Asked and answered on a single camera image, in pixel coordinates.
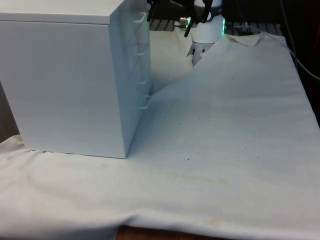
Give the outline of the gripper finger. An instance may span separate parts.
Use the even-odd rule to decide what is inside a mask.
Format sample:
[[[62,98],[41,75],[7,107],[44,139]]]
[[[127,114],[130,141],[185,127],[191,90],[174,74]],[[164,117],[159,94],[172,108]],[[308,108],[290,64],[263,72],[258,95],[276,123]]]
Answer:
[[[194,11],[191,11],[189,13],[189,16],[187,17],[187,27],[186,27],[186,30],[185,30],[185,33],[184,33],[184,37],[187,38],[189,33],[190,33],[190,30],[193,26],[193,23],[194,23],[194,20],[195,20],[195,12]]]
[[[153,16],[156,4],[157,4],[157,0],[147,0],[147,6],[148,6],[147,21],[148,22],[150,22],[150,20]]]

